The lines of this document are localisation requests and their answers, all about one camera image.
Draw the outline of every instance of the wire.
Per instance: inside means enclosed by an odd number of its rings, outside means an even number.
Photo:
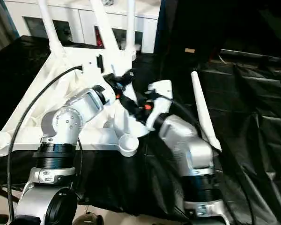
[[[81,181],[82,167],[83,167],[83,149],[82,149],[82,145],[81,145],[79,138],[78,138],[78,145],[79,145],[79,149],[80,149],[80,168],[79,168],[79,178],[78,178],[78,182],[76,185],[76,189],[78,188],[80,181]]]
[[[26,110],[24,111],[22,117],[20,118],[16,128],[15,128],[15,132],[11,138],[10,141],[10,145],[8,148],[8,155],[7,155],[7,196],[8,196],[8,208],[9,208],[9,216],[10,216],[10,220],[11,222],[14,221],[15,219],[15,212],[14,212],[14,206],[13,206],[13,202],[12,202],[12,187],[11,187],[11,153],[13,150],[13,146],[15,143],[15,138],[20,130],[20,127],[27,115],[27,113],[29,112],[29,110],[31,109],[31,107],[36,103],[36,101],[41,97],[41,95],[52,85],[54,84],[58,79],[60,79],[61,77],[63,77],[64,75],[66,75],[67,73],[73,71],[73,70],[82,70],[82,66],[76,66],[73,68],[68,69],[67,71],[63,72],[62,74],[58,75],[57,77],[55,77],[52,81],[50,81],[39,93],[38,95],[31,101],[31,103],[29,104],[29,106],[26,108]]]
[[[229,161],[229,159],[227,159],[226,156],[225,156],[224,154],[222,154],[222,152],[221,152],[219,149],[215,148],[215,147],[210,143],[210,141],[208,140],[208,136],[206,135],[205,130],[201,127],[201,125],[200,125],[200,123],[198,122],[198,120],[189,112],[189,110],[188,110],[184,105],[182,105],[181,103],[177,102],[176,100],[171,99],[171,98],[168,98],[168,97],[166,97],[166,96],[164,96],[164,95],[160,95],[160,94],[157,94],[157,93],[155,93],[155,94],[156,94],[156,96],[158,96],[158,97],[161,97],[161,98],[164,98],[164,99],[166,99],[166,100],[171,101],[177,108],[179,108],[181,111],[183,111],[183,112],[185,113],[185,115],[186,115],[192,122],[194,122],[195,125],[198,126],[198,128],[201,129],[203,135],[207,138],[207,142],[209,143],[209,145],[211,146],[211,148],[219,154],[219,157],[222,157],[222,159],[224,159],[224,160],[226,160],[227,162],[229,162],[229,164],[231,163],[231,162]],[[235,177],[236,177],[236,180],[237,180],[237,182],[238,182],[238,184],[239,184],[239,186],[240,186],[242,192],[244,193],[244,196],[245,196],[245,198],[246,198],[246,201],[247,201],[247,203],[248,203],[248,207],[249,207],[249,211],[250,211],[250,215],[251,215],[251,225],[255,225],[255,216],[254,216],[254,213],[253,213],[253,208],[252,208],[251,201],[250,201],[250,199],[249,199],[249,196],[248,196],[248,194],[247,194],[247,192],[246,192],[246,190],[245,190],[245,188],[244,188],[244,186],[243,186],[243,184],[242,184],[240,178],[237,176],[237,172],[235,171],[235,167],[234,167],[234,166],[235,166],[235,165],[231,165],[231,168],[232,168],[232,171],[233,171],[233,173],[234,173],[234,175],[235,175]],[[231,207],[228,206],[227,208],[228,208],[228,211],[229,211],[229,213],[231,214],[232,218],[234,219],[234,221],[235,221],[237,224],[239,224],[238,220],[236,219],[235,214],[232,213]]]
[[[222,61],[222,63],[228,65],[228,63],[223,60],[223,58],[220,56],[220,54],[219,54],[219,59]]]

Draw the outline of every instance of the black fabric backdrop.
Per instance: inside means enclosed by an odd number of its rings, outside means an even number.
[[[6,123],[49,54],[47,42],[22,37],[0,52],[0,129]],[[195,114],[188,69],[142,54],[133,64],[134,88],[143,92],[159,78],[173,82],[174,98]],[[220,189],[242,224],[251,217],[236,171],[253,203],[256,224],[281,225],[281,74],[233,65],[206,64],[199,71],[216,135],[228,160],[218,164]],[[172,113],[182,116],[175,108]],[[13,153],[15,188],[27,181],[34,159]],[[79,152],[75,166],[79,169]],[[84,153],[80,204],[183,220],[183,192],[171,152],[151,133],[140,139],[136,156]],[[6,157],[0,158],[0,184],[6,183]]]

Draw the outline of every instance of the white pole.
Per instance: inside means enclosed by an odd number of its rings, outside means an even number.
[[[204,137],[203,135],[202,136],[204,139],[207,138],[210,141],[210,144],[213,145],[215,148],[222,150],[221,144],[214,133],[214,127],[212,126],[212,122],[209,116],[208,108],[200,84],[199,76],[196,71],[192,72],[192,86],[193,92],[195,94],[200,126],[207,135],[207,137]]]
[[[108,51],[111,59],[111,67],[115,76],[122,76],[126,71],[131,69],[130,62],[121,54],[116,38],[114,37],[111,26],[108,22],[108,17],[104,10],[104,5],[101,0],[90,0],[95,12],[100,35],[104,44],[104,48]]]
[[[136,58],[134,18],[135,18],[135,0],[127,0],[126,53],[131,55],[132,60],[135,60]]]
[[[50,17],[49,14],[49,9],[47,6],[47,1],[46,0],[38,0],[38,5],[40,7],[41,10],[41,14],[42,14],[42,18],[43,18],[43,22],[44,22],[44,26],[47,32],[47,36],[49,38],[49,46],[50,46],[50,50],[51,52],[53,52],[54,54],[60,56],[63,55],[64,49],[57,37],[57,33],[53,24],[53,21]]]
[[[114,37],[111,26],[108,22],[108,17],[105,13],[102,1],[90,0],[90,2],[93,6],[93,10],[98,21],[100,36],[102,38],[105,49],[113,52],[119,51],[116,38]]]

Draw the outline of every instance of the cabinet door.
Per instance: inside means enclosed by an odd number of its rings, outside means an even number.
[[[47,37],[37,4],[5,1],[19,35]],[[61,41],[84,43],[77,9],[49,6],[50,16]]]
[[[93,11],[79,10],[85,43],[97,45],[96,30],[98,22]],[[107,14],[116,40],[120,42],[126,39],[127,20],[125,15]],[[135,42],[141,45],[143,53],[153,53],[157,30],[157,20],[142,17],[135,18]]]

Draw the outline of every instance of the floor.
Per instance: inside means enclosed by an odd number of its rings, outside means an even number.
[[[21,196],[21,192],[13,191],[13,195],[16,197]],[[104,209],[100,209],[94,206],[77,206],[75,218],[86,213],[87,211],[93,212],[96,215],[101,215],[104,218],[104,225],[180,225],[179,222],[158,219],[146,215],[131,216],[126,213],[116,213]],[[0,196],[0,214],[8,214],[7,199]]]

